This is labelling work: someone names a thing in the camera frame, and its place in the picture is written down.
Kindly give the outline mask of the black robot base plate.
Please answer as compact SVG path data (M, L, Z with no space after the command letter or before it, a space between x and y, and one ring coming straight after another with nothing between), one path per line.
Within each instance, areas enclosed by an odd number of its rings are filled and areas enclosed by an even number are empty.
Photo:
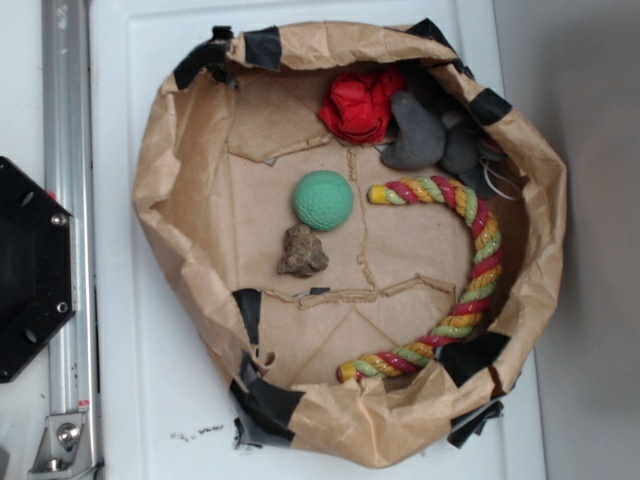
M14 381L74 314L69 214L1 159L1 382Z

